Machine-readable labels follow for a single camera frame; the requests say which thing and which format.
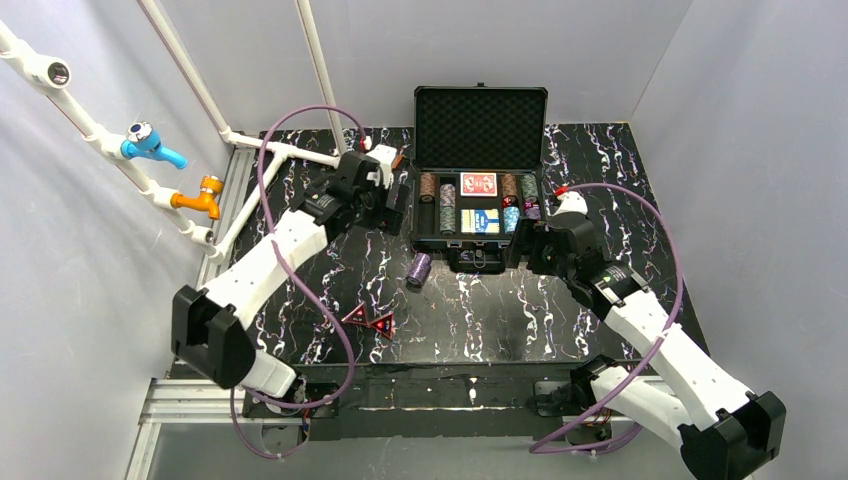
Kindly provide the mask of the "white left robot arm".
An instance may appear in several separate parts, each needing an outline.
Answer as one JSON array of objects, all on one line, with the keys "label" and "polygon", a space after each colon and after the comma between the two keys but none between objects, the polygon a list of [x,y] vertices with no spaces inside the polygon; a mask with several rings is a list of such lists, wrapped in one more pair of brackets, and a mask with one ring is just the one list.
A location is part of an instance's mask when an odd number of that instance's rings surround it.
[{"label": "white left robot arm", "polygon": [[294,271],[354,226],[398,234],[410,187],[394,180],[395,148],[344,153],[333,174],[311,182],[269,232],[226,271],[172,301],[171,350],[223,389],[282,399],[298,373],[255,348],[248,330]]}]

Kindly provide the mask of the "black poker case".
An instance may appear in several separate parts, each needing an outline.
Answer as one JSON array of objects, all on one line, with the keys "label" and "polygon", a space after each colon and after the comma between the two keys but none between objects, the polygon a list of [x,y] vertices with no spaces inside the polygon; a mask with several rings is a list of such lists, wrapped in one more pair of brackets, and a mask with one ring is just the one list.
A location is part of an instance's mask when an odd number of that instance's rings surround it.
[{"label": "black poker case", "polygon": [[548,92],[420,86],[414,92],[412,246],[456,273],[499,274],[520,218],[538,217]]}]

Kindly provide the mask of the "dark green chip stack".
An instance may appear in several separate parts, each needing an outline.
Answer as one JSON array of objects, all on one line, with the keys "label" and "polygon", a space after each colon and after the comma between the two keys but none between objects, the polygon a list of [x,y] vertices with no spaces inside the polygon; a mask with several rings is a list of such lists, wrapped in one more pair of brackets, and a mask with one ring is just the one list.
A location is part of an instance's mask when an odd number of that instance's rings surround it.
[{"label": "dark green chip stack", "polygon": [[456,233],[456,209],[454,206],[441,206],[439,210],[439,232],[441,235]]}]

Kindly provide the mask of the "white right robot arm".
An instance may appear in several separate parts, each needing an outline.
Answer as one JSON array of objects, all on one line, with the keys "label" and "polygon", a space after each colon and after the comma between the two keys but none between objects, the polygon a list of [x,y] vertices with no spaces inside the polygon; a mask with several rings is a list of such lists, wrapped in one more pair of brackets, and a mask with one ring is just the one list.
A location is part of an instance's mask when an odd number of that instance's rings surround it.
[{"label": "white right robot arm", "polygon": [[662,391],[635,378],[620,389],[628,371],[598,355],[574,369],[565,386],[537,395],[538,405],[588,409],[608,397],[610,409],[676,448],[697,479],[744,479],[779,455],[784,403],[771,391],[755,393],[670,324],[647,282],[606,257],[585,214],[521,219],[507,259],[511,267],[526,260],[530,271],[563,280],[572,297],[626,339],[668,387]]}]

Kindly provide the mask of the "grey pink chip stack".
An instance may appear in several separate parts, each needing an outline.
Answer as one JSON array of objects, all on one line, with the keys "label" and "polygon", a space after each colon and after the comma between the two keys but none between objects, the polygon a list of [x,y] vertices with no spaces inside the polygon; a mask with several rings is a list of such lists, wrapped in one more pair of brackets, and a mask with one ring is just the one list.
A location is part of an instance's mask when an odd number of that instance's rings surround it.
[{"label": "grey pink chip stack", "polygon": [[439,203],[441,207],[454,208],[456,206],[456,186],[454,184],[442,184],[439,189]]}]

